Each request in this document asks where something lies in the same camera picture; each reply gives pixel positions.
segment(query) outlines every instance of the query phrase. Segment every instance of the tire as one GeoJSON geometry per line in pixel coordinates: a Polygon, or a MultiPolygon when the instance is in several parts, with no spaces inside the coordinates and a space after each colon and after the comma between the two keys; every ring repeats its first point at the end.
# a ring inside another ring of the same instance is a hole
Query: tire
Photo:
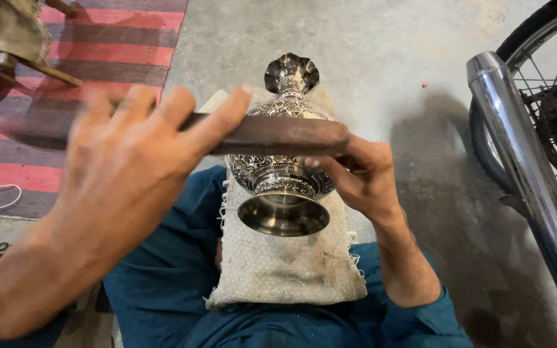
{"type": "MultiPolygon", "coordinates": [[[[508,62],[511,56],[540,28],[545,27],[557,18],[557,0],[551,0],[534,12],[500,45],[496,54],[504,62],[508,62]]],[[[499,164],[487,145],[486,127],[484,119],[478,106],[472,100],[470,105],[470,137],[474,155],[480,162],[484,171],[495,181],[506,193],[513,194],[515,188],[504,168],[499,164]]]]}

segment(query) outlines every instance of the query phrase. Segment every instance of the engraved floral pattern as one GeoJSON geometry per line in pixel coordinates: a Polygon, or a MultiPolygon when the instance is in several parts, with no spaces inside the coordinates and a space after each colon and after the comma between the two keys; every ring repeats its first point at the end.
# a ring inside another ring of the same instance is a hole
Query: engraved floral pattern
{"type": "Polygon", "coordinates": [[[315,198],[315,191],[311,185],[294,178],[278,178],[262,181],[255,188],[255,193],[258,194],[276,190],[284,191],[285,189],[287,189],[287,191],[295,191],[310,198],[315,198]]]}
{"type": "MultiPolygon", "coordinates": [[[[246,115],[304,118],[307,114],[306,116],[309,118],[331,120],[328,112],[304,99],[304,90],[305,82],[301,75],[284,75],[279,81],[280,95],[278,99],[254,107],[246,115]]],[[[277,165],[279,163],[295,163],[295,159],[288,156],[228,155],[227,160],[236,181],[250,192],[258,193],[262,189],[256,187],[257,183],[259,183],[258,186],[265,185],[263,186],[265,188],[267,185],[274,185],[277,180],[283,180],[281,181],[282,188],[294,189],[312,198],[327,194],[334,189],[328,176],[321,171],[302,165],[277,165]],[[290,186],[286,186],[285,180],[287,178],[265,178],[273,173],[299,173],[304,174],[305,178],[303,180],[291,179],[289,181],[290,186]],[[296,181],[301,184],[293,186],[296,181]]]]}

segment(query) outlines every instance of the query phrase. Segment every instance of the blue clothing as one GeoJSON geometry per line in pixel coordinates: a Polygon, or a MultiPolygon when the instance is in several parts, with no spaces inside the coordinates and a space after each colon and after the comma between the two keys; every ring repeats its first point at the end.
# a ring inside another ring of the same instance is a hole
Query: blue clothing
{"type": "Polygon", "coordinates": [[[361,300],[206,310],[203,297],[220,276],[213,260],[223,180],[221,167],[191,175],[154,233],[104,278],[125,348],[473,346],[444,286],[426,306],[401,308],[388,299],[375,243],[350,249],[365,273],[368,295],[361,300]]]}

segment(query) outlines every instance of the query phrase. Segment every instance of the burlap cloth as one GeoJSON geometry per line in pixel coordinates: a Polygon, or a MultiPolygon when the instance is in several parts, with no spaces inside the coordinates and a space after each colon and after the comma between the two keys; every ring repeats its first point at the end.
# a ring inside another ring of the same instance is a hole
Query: burlap cloth
{"type": "MultiPolygon", "coordinates": [[[[272,96],[258,92],[254,104],[272,96]]],[[[334,111],[327,91],[307,94],[316,104],[334,111]]],[[[205,304],[219,309],[236,302],[318,304],[358,300],[366,296],[365,280],[349,253],[356,240],[347,232],[345,205],[336,191],[320,200],[330,224],[306,237],[275,237],[256,232],[238,218],[237,208],[251,194],[228,171],[223,195],[223,261],[218,287],[205,304]]]]}
{"type": "Polygon", "coordinates": [[[37,0],[0,0],[0,51],[44,64],[53,37],[37,0]]]}

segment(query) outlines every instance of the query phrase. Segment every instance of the vase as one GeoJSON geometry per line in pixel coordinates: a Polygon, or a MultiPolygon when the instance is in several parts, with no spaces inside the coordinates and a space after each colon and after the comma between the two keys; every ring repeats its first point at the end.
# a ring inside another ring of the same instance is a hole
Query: vase
{"type": "MultiPolygon", "coordinates": [[[[265,82],[266,89],[278,97],[246,115],[333,120],[328,111],[305,100],[305,94],[319,83],[319,71],[311,59],[284,54],[268,65],[265,82]]],[[[329,224],[330,215],[318,199],[334,186],[323,171],[284,155],[227,155],[227,163],[238,184],[252,194],[239,206],[238,217],[253,230],[301,237],[329,224]]]]}

